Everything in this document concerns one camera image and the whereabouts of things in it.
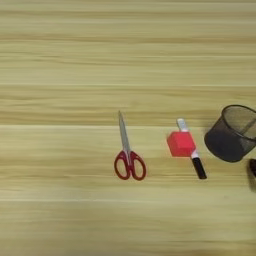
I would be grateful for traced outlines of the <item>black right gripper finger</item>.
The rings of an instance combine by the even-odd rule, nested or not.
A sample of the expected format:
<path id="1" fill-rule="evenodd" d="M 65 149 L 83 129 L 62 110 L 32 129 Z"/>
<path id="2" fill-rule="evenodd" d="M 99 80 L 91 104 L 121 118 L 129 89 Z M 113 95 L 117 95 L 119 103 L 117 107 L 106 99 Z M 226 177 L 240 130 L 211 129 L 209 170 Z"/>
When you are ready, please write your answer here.
<path id="1" fill-rule="evenodd" d="M 256 178 L 256 159 L 249 160 L 249 168 L 250 168 L 251 173 Z"/>

